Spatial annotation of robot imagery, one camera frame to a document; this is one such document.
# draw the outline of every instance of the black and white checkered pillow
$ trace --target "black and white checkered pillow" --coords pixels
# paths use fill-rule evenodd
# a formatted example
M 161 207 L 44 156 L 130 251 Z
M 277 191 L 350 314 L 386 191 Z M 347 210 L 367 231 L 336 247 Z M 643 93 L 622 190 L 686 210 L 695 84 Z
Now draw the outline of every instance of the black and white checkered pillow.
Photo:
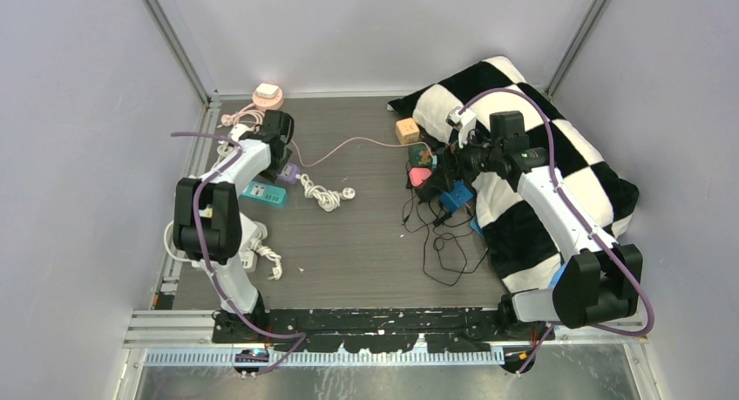
M 504 57 L 489 58 L 441 82 L 390 101 L 403 117 L 413 117 L 435 139 L 447 142 L 445 120 L 454 107 L 491 88 L 523 92 L 552 120 L 554 159 L 565 183 L 586 211 L 615 237 L 623 234 L 634 212 L 639 190 L 622 180 L 600 153 L 562 117 Z M 531 147 L 549 145 L 541 117 L 523 98 L 493 93 L 471 106 L 489 129 L 494 112 L 520 111 Z M 560 266 L 559 250 L 531 206 L 495 173 L 483 173 L 472 184 L 478 191 L 478 222 L 490 248 L 491 264 L 512 292 L 545 288 Z

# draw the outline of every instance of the gray wall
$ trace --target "gray wall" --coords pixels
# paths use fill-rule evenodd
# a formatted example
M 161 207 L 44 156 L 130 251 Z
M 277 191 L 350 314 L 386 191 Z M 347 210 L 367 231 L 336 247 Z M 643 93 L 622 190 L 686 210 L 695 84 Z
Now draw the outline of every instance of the gray wall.
M 555 99 L 641 189 L 628 237 L 680 399 L 739 389 L 737 21 L 736 0 L 613 0 Z
M 202 105 L 140 0 L 0 0 L 0 398 L 111 398 Z
M 210 91 L 410 91 L 505 54 L 546 85 L 592 0 L 160 0 Z

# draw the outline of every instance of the blue box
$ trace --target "blue box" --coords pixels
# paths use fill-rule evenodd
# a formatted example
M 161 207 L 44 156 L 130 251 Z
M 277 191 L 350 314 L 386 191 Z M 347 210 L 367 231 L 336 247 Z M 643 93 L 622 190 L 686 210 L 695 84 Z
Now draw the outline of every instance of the blue box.
M 461 180 L 458 180 L 454 183 L 453 190 L 441 194 L 439 201 L 444 205 L 446 211 L 454 213 L 459 208 L 464 207 L 464 204 L 471 200 L 473 196 L 470 189 Z

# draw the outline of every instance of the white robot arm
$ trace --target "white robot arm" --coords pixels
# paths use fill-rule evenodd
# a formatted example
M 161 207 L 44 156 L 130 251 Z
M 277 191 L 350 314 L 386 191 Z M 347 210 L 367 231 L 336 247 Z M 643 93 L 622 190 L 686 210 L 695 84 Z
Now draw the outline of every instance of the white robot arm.
M 177 184 L 174 206 L 173 243 L 187 257 L 199 261 L 211 282 L 228 295 L 221 307 L 250 314 L 261 304 L 259 291 L 251 284 L 239 258 L 242 235 L 250 240 L 258 234 L 257 226 L 243 220 L 238 196 L 257 175 L 274 180 L 291 154 L 287 144 L 292 139 L 294 121 L 285 112 L 267 111 L 257 132 L 246 132 L 239 140 L 240 152 L 231 152 L 220 164 L 199 177 L 183 178 Z M 196 188 L 214 176 L 203 188 L 200 209 L 193 212 Z M 200 217 L 207 243 L 210 265 L 200 252 L 200 238 L 194 216 Z
M 468 183 L 483 172 L 507 180 L 531 205 L 564 261 L 550 288 L 504 296 L 498 305 L 500 325 L 543 321 L 575 329 L 633 315 L 641 289 L 642 258 L 636 246 L 619 245 L 588 216 L 559 169 L 547 165 L 546 150 L 529 147 L 520 112 L 492 114 L 492 134 L 470 128 L 477 120 L 465 115 L 450 117 L 459 131 L 454 174 Z

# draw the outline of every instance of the pink object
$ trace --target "pink object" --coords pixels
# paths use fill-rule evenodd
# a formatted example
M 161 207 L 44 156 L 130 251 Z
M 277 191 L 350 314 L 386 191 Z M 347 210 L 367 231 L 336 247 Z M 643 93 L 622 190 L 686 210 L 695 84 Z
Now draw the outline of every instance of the pink object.
M 274 98 L 263 98 L 255 93 L 252 94 L 252 102 L 260 111 L 266 110 L 279 110 L 282 103 L 285 101 L 282 89 L 277 90 L 277 96 Z
M 431 176 L 431 169 L 428 167 L 414 167 L 410 169 L 408 176 L 411 185 L 421 186 Z

